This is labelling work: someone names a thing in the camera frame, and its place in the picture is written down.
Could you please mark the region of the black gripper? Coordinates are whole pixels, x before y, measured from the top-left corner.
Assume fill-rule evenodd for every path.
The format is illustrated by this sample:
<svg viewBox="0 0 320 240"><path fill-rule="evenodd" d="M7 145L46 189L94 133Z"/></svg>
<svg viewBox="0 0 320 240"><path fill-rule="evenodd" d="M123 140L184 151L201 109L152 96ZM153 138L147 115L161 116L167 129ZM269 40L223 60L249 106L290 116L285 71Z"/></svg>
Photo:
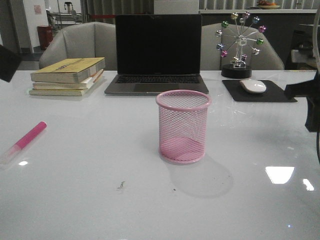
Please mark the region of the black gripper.
<svg viewBox="0 0 320 240"><path fill-rule="evenodd" d="M306 97L307 100L307 118L305 127L309 132L320 130L320 74L316 72L312 80L287 84L285 87L285 96L288 99L294 97Z"/></svg>
<svg viewBox="0 0 320 240"><path fill-rule="evenodd" d="M9 83L17 71L22 58L17 53L0 46L0 79Z"/></svg>

